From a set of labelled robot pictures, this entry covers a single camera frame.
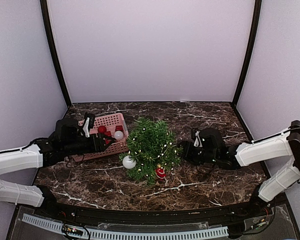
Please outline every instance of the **pine branch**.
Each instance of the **pine branch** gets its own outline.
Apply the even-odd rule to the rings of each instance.
[[[127,175],[136,181],[146,179],[152,185],[157,179],[157,164],[166,172],[171,171],[180,164],[182,149],[176,146],[175,134],[168,129],[165,121],[153,122],[140,117],[136,123],[127,138],[129,152],[121,153],[119,158],[122,160],[130,155],[136,166],[127,170]]]

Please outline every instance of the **santa claus figurine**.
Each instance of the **santa claus figurine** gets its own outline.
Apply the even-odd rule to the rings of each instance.
[[[158,164],[156,167],[157,167],[155,170],[156,176],[158,177],[160,182],[164,182],[166,180],[166,173],[164,168],[160,164]]]

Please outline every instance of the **black frame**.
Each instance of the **black frame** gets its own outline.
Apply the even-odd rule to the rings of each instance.
[[[48,3],[47,0],[40,0],[40,5],[41,5],[41,12],[42,12],[42,18],[43,18],[43,24],[44,24],[44,29],[45,29],[45,34],[46,34],[46,39],[48,41],[49,49],[50,49],[50,54],[51,58],[53,61],[54,69],[56,76],[58,78],[58,82],[62,91],[62,95],[64,98],[64,101],[69,108],[72,103],[70,100],[69,92],[67,90],[66,82],[61,70],[61,65],[59,62],[58,54],[57,54],[57,49],[55,45],[55,40],[54,40],[54,35],[52,32],[51,28],[51,22],[50,22],[50,17],[49,17],[49,10],[48,10]]]
[[[243,66],[241,69],[240,77],[238,80],[238,84],[236,87],[236,91],[233,97],[232,102],[230,102],[230,105],[239,119],[248,139],[251,141],[253,140],[253,137],[246,126],[245,122],[243,121],[240,113],[237,110],[237,104],[241,95],[241,92],[243,90],[243,86],[245,83],[245,79],[247,77],[249,64],[251,61],[251,56],[253,53],[253,48],[256,40],[257,35],[257,29],[258,29],[258,23],[261,13],[261,4],[262,0],[255,0],[254,4],[254,11],[253,11],[253,17],[252,17],[252,23],[251,23],[251,29],[249,34],[249,40],[247,44],[247,49],[243,61]],[[41,5],[41,11],[42,11],[42,18],[45,28],[45,33],[51,53],[51,58],[53,61],[53,65],[55,68],[55,72],[58,78],[58,82],[63,94],[63,98],[66,102],[66,105],[68,108],[72,105],[67,86],[65,83],[65,79],[63,77],[63,73],[61,70],[61,65],[59,62],[57,49],[53,37],[50,17],[49,17],[49,10],[48,10],[48,3],[47,0],[40,0]],[[264,162],[261,162],[261,166],[264,170],[264,173],[267,178],[270,177],[270,173],[268,171],[268,168],[266,167],[266,164]],[[135,212],[135,211],[118,211],[118,210],[103,210],[103,209],[92,209],[92,208],[86,208],[86,207],[77,207],[67,204],[58,203],[57,205],[61,207],[64,212],[67,213],[68,220],[75,221],[82,224],[87,225],[97,225],[98,222],[103,223],[122,223],[125,224],[137,224],[137,223],[146,223],[148,225],[152,224],[180,224],[180,223],[198,223],[198,222],[209,222],[210,225],[237,225],[243,222],[244,217],[237,217],[234,218],[233,216],[227,215],[231,212],[233,212],[235,209],[244,208],[248,203],[239,203],[239,204],[233,204],[228,206],[222,206],[222,207],[213,207],[213,208],[204,208],[204,209],[195,209],[195,210],[183,210],[183,211],[164,211],[164,212]],[[289,215],[292,220],[292,224],[297,236],[297,239],[300,239],[300,231],[296,222],[296,219],[294,217],[294,214],[292,212],[290,203],[288,201],[288,198],[285,193],[281,193],[276,197],[276,204],[286,204],[287,209],[289,211]],[[38,215],[51,217],[47,215],[45,212],[42,212],[39,208],[33,208],[35,210],[35,213]],[[12,234],[14,222],[16,221],[16,217],[19,212],[19,206],[14,210],[13,217],[11,219],[11,224],[9,227],[9,231],[7,234],[6,239],[9,240],[10,236]],[[128,222],[128,219],[132,219],[131,216],[133,215],[133,220],[131,222]]]
[[[262,3],[262,0],[255,0],[255,3],[254,3],[254,11],[253,11],[252,24],[251,24],[251,29],[250,29],[248,45],[246,47],[246,52],[245,52],[245,56],[244,56],[244,60],[243,60],[243,66],[241,69],[239,81],[236,86],[236,90],[235,90],[234,97],[232,100],[232,104],[235,107],[238,104],[242,89],[244,87],[248,69],[249,69],[249,65],[250,65],[250,61],[251,61],[252,52],[254,50],[256,35],[257,35],[257,30],[258,30],[258,24],[259,24],[259,18],[260,18],[260,13],[261,13],[261,3]]]

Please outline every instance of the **white backdrop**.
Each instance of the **white backdrop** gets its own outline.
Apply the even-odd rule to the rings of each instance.
[[[300,0],[263,1],[253,55],[238,103],[255,139],[300,120]],[[274,174],[288,159],[266,162]],[[300,184],[287,190],[300,228]]]
[[[49,0],[72,102],[231,101],[254,0]]]
[[[40,1],[0,0],[0,150],[48,137],[67,106],[51,59]],[[1,175],[31,185],[36,170]],[[13,203],[0,202],[0,240],[5,240]]]

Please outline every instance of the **marble tabletop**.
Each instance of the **marble tabletop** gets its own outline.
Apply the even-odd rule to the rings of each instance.
[[[177,140],[187,140],[191,128],[219,129],[226,145],[247,140],[233,109],[225,102],[121,102],[78,103],[66,116],[82,120],[84,113],[96,117],[122,113],[128,130],[143,116],[164,120],[176,133]],[[35,184],[47,186],[64,204],[125,211],[175,211],[227,206],[247,202],[255,187],[266,179],[260,163],[238,170],[216,168],[206,178],[211,166],[198,167],[182,161],[167,176],[167,184],[148,186],[126,175],[118,155],[81,163],[59,162],[40,168]]]

